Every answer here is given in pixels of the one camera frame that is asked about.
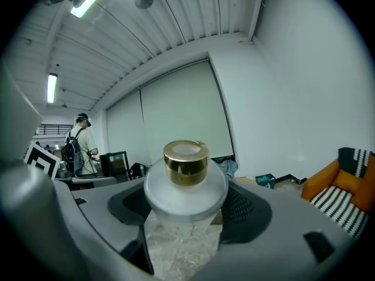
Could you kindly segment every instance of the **black and white striped pillow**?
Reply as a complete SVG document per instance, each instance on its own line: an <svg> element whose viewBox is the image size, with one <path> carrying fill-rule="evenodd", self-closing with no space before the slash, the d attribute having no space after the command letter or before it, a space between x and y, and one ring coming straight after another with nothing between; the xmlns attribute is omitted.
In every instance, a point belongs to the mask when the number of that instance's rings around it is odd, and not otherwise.
<svg viewBox="0 0 375 281"><path fill-rule="evenodd" d="M369 150L341 148L339 149L340 169L356 177L363 178L366 174L370 155L375 154Z"/></svg>
<svg viewBox="0 0 375 281"><path fill-rule="evenodd" d="M327 187L310 200L328 217L338 223L352 237L358 238L369 219L369 215L350 201L353 195L336 186Z"/></svg>

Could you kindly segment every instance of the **gold cap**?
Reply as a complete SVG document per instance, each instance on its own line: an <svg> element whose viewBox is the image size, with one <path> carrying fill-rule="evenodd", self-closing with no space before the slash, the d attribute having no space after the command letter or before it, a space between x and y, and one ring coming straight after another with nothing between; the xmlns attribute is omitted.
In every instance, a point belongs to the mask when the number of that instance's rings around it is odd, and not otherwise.
<svg viewBox="0 0 375 281"><path fill-rule="evenodd" d="M164 147L166 174L178 185L191 186L203 181L208 161L209 150L202 142L176 140Z"/></svg>

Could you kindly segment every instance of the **glass jar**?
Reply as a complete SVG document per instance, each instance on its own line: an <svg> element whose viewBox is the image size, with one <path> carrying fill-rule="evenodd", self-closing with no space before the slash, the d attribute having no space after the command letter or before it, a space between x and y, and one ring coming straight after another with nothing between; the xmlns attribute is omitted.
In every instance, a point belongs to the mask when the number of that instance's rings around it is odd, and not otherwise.
<svg viewBox="0 0 375 281"><path fill-rule="evenodd" d="M147 172L145 195L163 227L177 238L202 235L228 193L228 180L207 146L177 140Z"/></svg>

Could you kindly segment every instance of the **man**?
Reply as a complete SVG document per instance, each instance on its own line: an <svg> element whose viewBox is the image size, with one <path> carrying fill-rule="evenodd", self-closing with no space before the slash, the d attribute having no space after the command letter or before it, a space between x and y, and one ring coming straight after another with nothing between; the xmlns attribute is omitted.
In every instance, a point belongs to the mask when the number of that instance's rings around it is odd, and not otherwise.
<svg viewBox="0 0 375 281"><path fill-rule="evenodd" d="M53 154L49 145L45 146L45 150L46 150L47 152Z"/></svg>
<svg viewBox="0 0 375 281"><path fill-rule="evenodd" d="M78 131L83 129L80 134L78 134L77 139L81 148L82 159L84 162L79 177L95 177L97 175L97 171L94 165L91 163L89 155L87 154L90 152L92 155L98 155L98 149L95 144L94 137L91 132L87 130L87 127L90 126L91 123L88 120L87 114L79 114L76 118L76 126L70 132L71 136L76 137Z"/></svg>

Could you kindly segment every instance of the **white ceiling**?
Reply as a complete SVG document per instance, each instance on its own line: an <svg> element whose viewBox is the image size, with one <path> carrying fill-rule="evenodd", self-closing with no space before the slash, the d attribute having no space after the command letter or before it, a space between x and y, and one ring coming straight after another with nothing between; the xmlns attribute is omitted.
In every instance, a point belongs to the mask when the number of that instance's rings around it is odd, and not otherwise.
<svg viewBox="0 0 375 281"><path fill-rule="evenodd" d="M46 104L47 76L57 73L54 104L90 110L127 74L169 49L248 32L254 4L154 0L149 9L138 9L135 0L97 0L82 18L70 14L67 1L36 5L14 35L5 63L32 104Z"/></svg>

